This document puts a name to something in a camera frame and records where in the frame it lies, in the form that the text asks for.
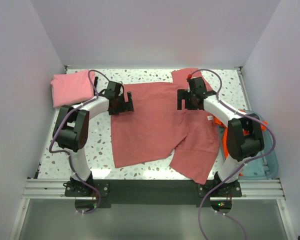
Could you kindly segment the dusty red t shirt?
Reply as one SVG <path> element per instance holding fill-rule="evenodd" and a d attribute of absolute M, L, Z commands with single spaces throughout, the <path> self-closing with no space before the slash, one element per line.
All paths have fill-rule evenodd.
<path fill-rule="evenodd" d="M 204 110 L 177 108 L 177 91 L 187 89 L 196 68 L 172 72 L 172 82 L 128 84 L 134 110 L 111 117 L 114 165 L 123 168 L 172 156 L 170 167 L 205 184 L 220 142 L 213 116 Z"/>

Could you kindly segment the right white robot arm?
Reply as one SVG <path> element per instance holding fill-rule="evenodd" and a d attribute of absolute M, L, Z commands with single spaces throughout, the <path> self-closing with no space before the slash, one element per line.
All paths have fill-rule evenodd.
<path fill-rule="evenodd" d="M 226 128 L 228 155 L 222 167 L 214 175 L 213 192 L 220 197 L 230 190 L 230 183 L 239 178 L 242 161 L 255 157 L 264 147 L 263 122 L 257 115 L 247 114 L 219 99 L 214 90 L 207 90 L 202 77 L 189 74 L 188 89 L 177 90 L 177 109 L 204 110 L 216 117 Z"/>

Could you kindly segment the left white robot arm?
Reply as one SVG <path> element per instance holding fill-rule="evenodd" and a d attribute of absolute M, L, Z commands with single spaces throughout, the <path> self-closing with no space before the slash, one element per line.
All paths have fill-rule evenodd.
<path fill-rule="evenodd" d="M 107 88 L 92 99 L 76 105 L 60 107 L 54 126 L 50 153 L 65 153 L 71 169 L 71 179 L 78 181 L 76 191 L 82 196 L 89 196 L 94 184 L 88 179 L 92 172 L 85 155 L 85 145 L 89 135 L 89 122 L 102 113 L 110 116 L 133 112 L 132 93 L 127 92 L 121 82 L 109 81 Z"/>

